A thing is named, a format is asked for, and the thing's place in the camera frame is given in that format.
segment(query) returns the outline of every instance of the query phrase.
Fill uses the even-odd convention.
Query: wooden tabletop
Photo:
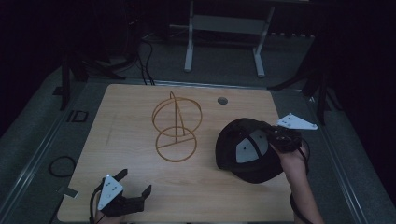
[[[162,138],[174,141],[161,134],[152,122],[153,111],[160,108],[157,106],[161,102],[168,102],[170,92],[175,97],[188,99],[178,101],[178,106],[183,125],[196,139],[195,152],[181,162],[167,161],[156,150],[157,138],[159,145],[163,144]],[[228,103],[219,104],[220,97],[226,98]],[[157,114],[155,123],[161,131],[175,125],[175,118],[178,120],[175,106],[169,104]],[[127,221],[292,220],[290,186],[284,174],[262,184],[249,184],[217,167],[215,146],[219,132],[239,118],[275,124],[278,116],[271,93],[246,89],[110,85],[69,185],[70,189],[78,191],[78,196],[76,199],[64,197],[58,218],[69,222],[87,221],[93,190],[105,175],[116,175],[126,168],[128,175],[120,181],[124,197],[138,197],[152,185],[145,211],[128,215]],[[161,153],[171,159],[181,159],[190,155],[194,146],[194,140],[185,141]]]

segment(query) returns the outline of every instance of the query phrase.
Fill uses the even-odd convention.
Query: cap brim
[[[280,159],[273,149],[267,151],[262,163],[262,167],[257,170],[249,172],[233,171],[233,174],[248,183],[260,184],[280,175],[283,172],[282,166],[280,165]]]

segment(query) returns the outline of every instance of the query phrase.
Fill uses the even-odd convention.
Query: small hole
[[[218,103],[221,104],[221,105],[227,105],[228,104],[228,100],[225,97],[219,97]]]

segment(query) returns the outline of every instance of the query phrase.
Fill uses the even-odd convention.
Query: metal frame
[[[253,57],[256,64],[257,76],[264,77],[264,66],[262,65],[262,46],[265,37],[268,33],[268,28],[273,18],[275,7],[271,7],[267,19],[251,20],[229,17],[216,17],[206,15],[194,15],[194,2],[190,0],[190,19],[189,19],[189,43],[187,46],[186,62],[184,64],[184,71],[190,72],[192,70],[192,54],[194,50],[193,45],[193,31],[207,30],[217,32],[230,32],[239,34],[260,35],[260,41],[257,47],[253,48]]]

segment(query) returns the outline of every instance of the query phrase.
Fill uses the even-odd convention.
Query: hand
[[[306,167],[305,167],[305,162],[304,162],[304,157],[300,153],[299,150],[294,150],[292,152],[287,152],[287,153],[282,153],[280,152],[276,147],[271,145],[271,147],[275,150],[277,155],[280,158],[280,164],[282,165],[283,171],[287,176],[289,175],[306,175]],[[308,157],[307,152],[308,150],[302,144],[300,147],[301,151],[305,154],[306,157]]]
[[[96,196],[96,201],[99,202],[100,194]],[[107,217],[96,206],[95,213],[95,224],[120,224],[124,220],[125,216],[120,217]]]

